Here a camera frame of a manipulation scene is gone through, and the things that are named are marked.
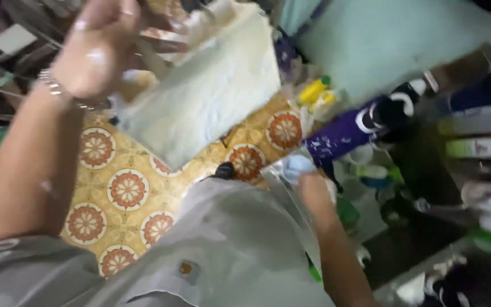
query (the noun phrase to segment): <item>silver watch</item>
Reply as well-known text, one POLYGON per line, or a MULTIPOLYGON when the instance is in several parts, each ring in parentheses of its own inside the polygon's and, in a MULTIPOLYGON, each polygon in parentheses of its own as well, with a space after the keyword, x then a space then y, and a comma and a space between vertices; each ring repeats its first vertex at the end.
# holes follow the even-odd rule
POLYGON ((58 82, 58 80, 56 80, 50 68, 41 70, 39 72, 37 80, 48 86, 51 94, 62 97, 64 100, 72 101, 72 103, 80 109, 85 109, 90 111, 90 110, 105 110, 110 108, 109 103, 106 100, 92 105, 92 103, 86 104, 84 99, 74 97, 58 82))

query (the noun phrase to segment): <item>wall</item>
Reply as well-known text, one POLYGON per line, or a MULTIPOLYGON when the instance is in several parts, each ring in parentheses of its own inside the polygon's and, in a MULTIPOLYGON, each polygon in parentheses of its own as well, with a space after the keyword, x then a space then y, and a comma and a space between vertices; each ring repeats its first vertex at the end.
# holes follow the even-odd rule
MULTIPOLYGON (((317 2, 288 0, 282 27, 296 31, 317 2)), ((491 13, 466 0, 334 0, 298 44, 357 104, 485 41, 491 13)))

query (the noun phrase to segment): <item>person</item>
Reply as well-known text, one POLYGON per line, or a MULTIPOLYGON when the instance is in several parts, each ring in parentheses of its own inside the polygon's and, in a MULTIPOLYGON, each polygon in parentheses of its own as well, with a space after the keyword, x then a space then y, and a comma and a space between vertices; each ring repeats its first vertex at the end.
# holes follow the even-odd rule
MULTIPOLYGON (((142 27, 183 33, 136 0, 91 0, 51 66, 62 88, 37 82, 0 147, 0 307, 374 306, 324 179, 299 179, 319 241, 323 285, 308 270, 294 220, 268 191, 222 165, 183 199, 175 225, 107 280, 95 256, 59 238, 74 190, 81 104, 112 92, 142 27)), ((186 48, 153 39, 161 52, 186 48)))

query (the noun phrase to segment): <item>patterned tile floor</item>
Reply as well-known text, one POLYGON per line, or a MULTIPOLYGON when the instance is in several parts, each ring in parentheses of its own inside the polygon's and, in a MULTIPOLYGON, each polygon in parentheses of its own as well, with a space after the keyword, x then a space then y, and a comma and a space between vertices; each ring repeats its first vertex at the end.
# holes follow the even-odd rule
POLYGON ((187 189, 231 161, 238 178, 263 185, 259 170, 283 157, 302 137, 298 116, 276 94, 261 110, 235 126, 183 169, 165 168, 141 145, 103 116, 89 115, 72 206, 62 237, 91 250, 103 276, 127 266, 174 223, 187 189))

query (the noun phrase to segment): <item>black shoe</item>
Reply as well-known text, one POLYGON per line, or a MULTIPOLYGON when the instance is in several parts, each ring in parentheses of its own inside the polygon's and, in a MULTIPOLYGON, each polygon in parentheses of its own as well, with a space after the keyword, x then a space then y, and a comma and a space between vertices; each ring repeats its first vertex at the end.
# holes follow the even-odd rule
POLYGON ((234 170, 234 165, 230 162, 225 162, 217 168, 215 175, 210 176, 213 178, 221 178, 224 180, 236 179, 236 171, 234 170))

